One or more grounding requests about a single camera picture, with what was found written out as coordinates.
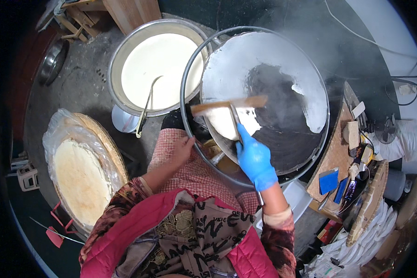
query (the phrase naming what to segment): metal griddle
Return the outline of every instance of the metal griddle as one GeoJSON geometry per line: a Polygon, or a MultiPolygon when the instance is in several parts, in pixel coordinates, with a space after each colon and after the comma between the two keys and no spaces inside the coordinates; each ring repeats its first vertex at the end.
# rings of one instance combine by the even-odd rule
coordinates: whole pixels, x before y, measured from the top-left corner
{"type": "MultiPolygon", "coordinates": [[[[322,88],[322,92],[326,95],[326,101],[328,101],[324,83],[314,64],[305,53],[293,43],[291,44],[293,49],[285,49],[284,52],[288,55],[291,52],[301,52],[304,55],[304,59],[308,62],[307,64],[311,66],[310,73],[314,74],[311,77],[312,82],[316,82],[315,86],[322,88]]],[[[259,57],[260,53],[253,53],[252,55],[259,57]]],[[[250,69],[250,75],[246,81],[248,90],[242,96],[267,95],[269,98],[264,108],[255,109],[256,120],[262,128],[256,131],[253,137],[269,147],[272,153],[271,163],[275,167],[277,175],[297,171],[308,163],[325,140],[328,128],[329,121],[326,122],[320,133],[313,133],[306,125],[306,119],[303,114],[303,102],[305,100],[302,95],[291,89],[296,73],[297,71],[295,70],[294,72],[284,74],[280,72],[280,67],[278,66],[265,63],[260,64],[250,69]]],[[[223,92],[223,96],[220,98],[219,92],[212,94],[212,92],[204,90],[204,82],[201,82],[201,103],[235,97],[239,96],[231,96],[230,92],[223,92]]],[[[235,142],[221,136],[207,117],[205,117],[205,122],[217,145],[230,159],[237,163],[235,142]]]]}

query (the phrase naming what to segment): woman's right hand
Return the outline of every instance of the woman's right hand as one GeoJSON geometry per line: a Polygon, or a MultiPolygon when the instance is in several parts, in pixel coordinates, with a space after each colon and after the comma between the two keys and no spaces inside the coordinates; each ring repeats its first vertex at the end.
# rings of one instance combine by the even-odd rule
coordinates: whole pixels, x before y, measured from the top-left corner
{"type": "Polygon", "coordinates": [[[263,191],[278,182],[275,168],[270,164],[269,148],[251,137],[244,125],[238,124],[243,144],[236,142],[239,166],[253,182],[257,191],[263,191]]]}

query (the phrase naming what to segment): person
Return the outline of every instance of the person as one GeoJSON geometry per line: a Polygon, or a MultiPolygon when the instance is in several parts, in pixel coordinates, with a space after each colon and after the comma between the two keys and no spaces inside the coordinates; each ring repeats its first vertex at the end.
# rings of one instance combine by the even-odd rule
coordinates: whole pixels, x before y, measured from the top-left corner
{"type": "Polygon", "coordinates": [[[116,192],[94,225],[80,276],[295,277],[293,214],[269,148],[238,125],[239,165],[265,202],[260,239],[256,192],[224,184],[173,115],[179,110],[164,119],[147,173],[116,192]]]}

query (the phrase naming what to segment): concrete floor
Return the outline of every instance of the concrete floor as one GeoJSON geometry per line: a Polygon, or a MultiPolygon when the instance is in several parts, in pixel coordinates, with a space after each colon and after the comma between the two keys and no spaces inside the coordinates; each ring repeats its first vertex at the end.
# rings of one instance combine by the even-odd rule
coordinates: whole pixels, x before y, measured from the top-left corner
{"type": "MultiPolygon", "coordinates": [[[[164,14],[164,18],[175,17],[164,14]]],[[[214,30],[198,25],[207,36],[214,30]]],[[[115,104],[107,88],[107,67],[117,45],[124,36],[116,25],[88,43],[75,41],[70,45],[66,61],[58,77],[50,86],[34,82],[24,129],[24,148],[38,170],[40,192],[51,207],[59,199],[48,175],[42,146],[42,136],[51,116],[58,108],[89,115],[108,131],[116,145],[139,160],[138,175],[145,173],[150,163],[164,116],[149,118],[142,137],[118,132],[111,122],[115,104]]],[[[295,224],[295,255],[314,238],[325,217],[308,208],[295,224]]]]}

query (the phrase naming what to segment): metal basin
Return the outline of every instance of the metal basin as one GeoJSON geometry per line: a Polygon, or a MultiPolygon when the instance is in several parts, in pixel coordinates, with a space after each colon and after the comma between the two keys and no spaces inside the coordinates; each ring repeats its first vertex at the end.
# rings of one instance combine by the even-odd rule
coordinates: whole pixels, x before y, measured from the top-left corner
{"type": "MultiPolygon", "coordinates": [[[[145,107],[139,107],[134,105],[131,101],[128,100],[128,97],[125,95],[122,89],[122,68],[127,60],[128,55],[137,47],[141,42],[146,40],[149,37],[173,33],[179,34],[182,36],[188,37],[196,45],[200,45],[207,39],[206,34],[202,32],[196,25],[181,19],[159,19],[149,23],[146,23],[133,32],[131,32],[117,47],[113,56],[111,57],[110,65],[108,66],[108,89],[110,91],[111,97],[116,102],[123,111],[139,116],[145,107]]],[[[207,45],[202,51],[202,59],[206,63],[210,53],[212,52],[211,45],[207,45]]],[[[188,102],[199,92],[199,86],[196,86],[196,89],[185,98],[185,101],[188,102]]],[[[159,109],[159,110],[147,110],[147,117],[154,117],[179,108],[179,102],[176,104],[159,109]]]]}
{"type": "Polygon", "coordinates": [[[67,57],[68,46],[69,43],[67,41],[60,39],[53,43],[46,52],[39,75],[40,84],[49,86],[59,75],[67,57]]]}

